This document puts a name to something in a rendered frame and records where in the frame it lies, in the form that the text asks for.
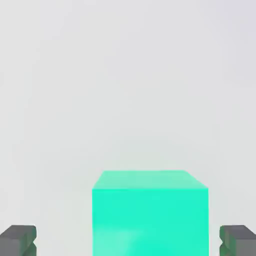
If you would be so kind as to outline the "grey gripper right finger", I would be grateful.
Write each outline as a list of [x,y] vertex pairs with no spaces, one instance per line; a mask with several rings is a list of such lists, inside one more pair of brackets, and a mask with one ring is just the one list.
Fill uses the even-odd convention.
[[256,256],[256,234],[245,225],[222,225],[219,256]]

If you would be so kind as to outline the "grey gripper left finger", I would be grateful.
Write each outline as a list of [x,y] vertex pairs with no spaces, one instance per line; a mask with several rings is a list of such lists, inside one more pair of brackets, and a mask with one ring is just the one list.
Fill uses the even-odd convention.
[[0,234],[0,256],[37,256],[34,225],[11,225]]

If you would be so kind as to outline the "small turquoise cube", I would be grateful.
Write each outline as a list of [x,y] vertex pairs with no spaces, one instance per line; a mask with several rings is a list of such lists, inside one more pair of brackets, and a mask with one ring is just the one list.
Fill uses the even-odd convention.
[[209,190],[182,170],[104,171],[92,256],[209,256]]

